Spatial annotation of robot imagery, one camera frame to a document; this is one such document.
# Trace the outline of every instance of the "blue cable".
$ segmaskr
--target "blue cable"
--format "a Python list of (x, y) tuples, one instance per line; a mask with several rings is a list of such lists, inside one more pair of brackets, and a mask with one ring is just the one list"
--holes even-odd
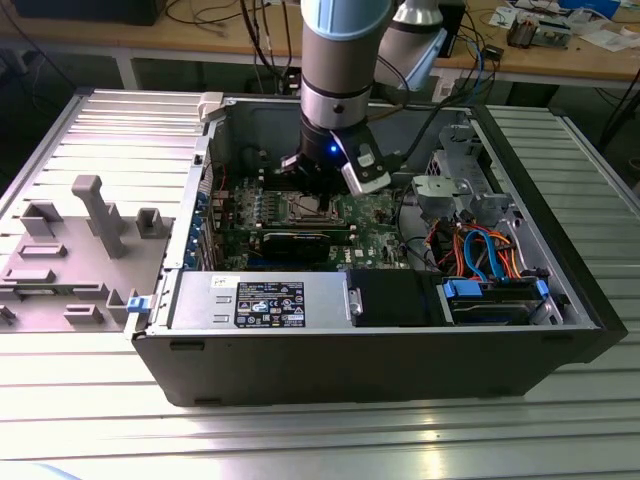
[(483, 232), (482, 230), (472, 230), (467, 234), (467, 238), (464, 239), (465, 263), (473, 273), (475, 273), (482, 279), (483, 282), (487, 281), (487, 276), (482, 271), (478, 270), (476, 266), (473, 264), (473, 261), (471, 260), (471, 239), (475, 235), (482, 235), (484, 237), (484, 241), (487, 244), (487, 256), (489, 257), (489, 264), (491, 265), (491, 271), (493, 272), (493, 275), (496, 278), (499, 278), (500, 280), (504, 280), (505, 279), (504, 270), (502, 270), (502, 267), (500, 266), (500, 262), (498, 262), (496, 258), (496, 249), (495, 249), (495, 246), (493, 245), (493, 240), (491, 240), (491, 237), (487, 232)]
[(478, 59), (478, 78), (476, 79), (476, 83), (473, 87), (473, 92), (471, 92), (471, 97), (469, 97), (469, 101), (471, 101), (473, 100), (473, 97), (475, 97), (478, 93), (478, 87), (480, 86), (480, 77), (482, 76), (482, 72), (484, 71), (484, 59), (482, 58), (482, 53), (480, 53), (480, 47), (478, 47), (478, 44), (470, 38), (466, 38), (465, 40), (474, 48), (474, 50), (476, 51), (476, 58)]

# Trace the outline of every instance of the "power supply label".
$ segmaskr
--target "power supply label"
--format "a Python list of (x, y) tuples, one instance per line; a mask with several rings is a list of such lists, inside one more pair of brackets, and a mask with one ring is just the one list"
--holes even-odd
[(304, 327), (303, 282), (239, 282), (238, 328)]

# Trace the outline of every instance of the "motherboard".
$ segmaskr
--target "motherboard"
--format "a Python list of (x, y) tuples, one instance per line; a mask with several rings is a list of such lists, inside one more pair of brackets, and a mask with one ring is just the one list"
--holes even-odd
[(215, 268), (344, 271), (410, 268), (395, 225), (393, 190), (319, 199), (244, 178), (214, 193)]

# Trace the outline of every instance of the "wooden table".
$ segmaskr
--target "wooden table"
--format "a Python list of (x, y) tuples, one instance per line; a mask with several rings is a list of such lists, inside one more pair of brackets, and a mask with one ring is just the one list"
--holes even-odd
[[(193, 0), (197, 9), (225, 3), (228, 0)], [(567, 50), (543, 47), (520, 50), (508, 47), (506, 30), (487, 24), (491, 10), (502, 3), (498, 0), (468, 0), (468, 3), (476, 27), (487, 42), (505, 50), (500, 71), (496, 75), (499, 80), (623, 88), (633, 79), (640, 66), (638, 49), (612, 53), (577, 37), (571, 40)], [(15, 14), (13, 7), (10, 9), (20, 27), (45, 50), (115, 58), (123, 85), (127, 89), (139, 88), (132, 65), (134, 58), (245, 64), (253, 62), (253, 49), (240, 16), (227, 20), (224, 26), (217, 29), (218, 33), (213, 33), (193, 25), (178, 23), (165, 15), (152, 27), (137, 27), (114, 23), (23, 19)], [(239, 11), (239, 5), (236, 4), (205, 15), (208, 15), (208, 19), (214, 19)], [(288, 11), (293, 64), (296, 65), (299, 64), (301, 55), (302, 19), (298, 7), (290, 6)], [(175, 5), (172, 13), (178, 18), (192, 19), (187, 0)], [(267, 18), (276, 64), (283, 65), (287, 59), (287, 46), (281, 7), (268, 7)], [(637, 22), (640, 21), (640, 14), (621, 10), (615, 20)], [(20, 49), (28, 46), (1, 14), (0, 39), (3, 48)], [(440, 77), (437, 90), (446, 89), (456, 78), (466, 75), (473, 64), (474, 60), (469, 55), (467, 46), (458, 41), (451, 58), (438, 59), (433, 69), (432, 75)]]

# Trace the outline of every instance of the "robotic arm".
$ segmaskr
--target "robotic arm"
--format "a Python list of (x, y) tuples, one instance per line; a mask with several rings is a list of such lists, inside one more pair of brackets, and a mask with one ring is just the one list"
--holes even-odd
[(376, 80), (402, 88), (378, 55), (420, 89), (446, 31), (437, 0), (302, 0), (301, 132), (297, 153), (283, 160), (310, 193), (365, 195), (391, 182), (391, 159), (367, 127)]

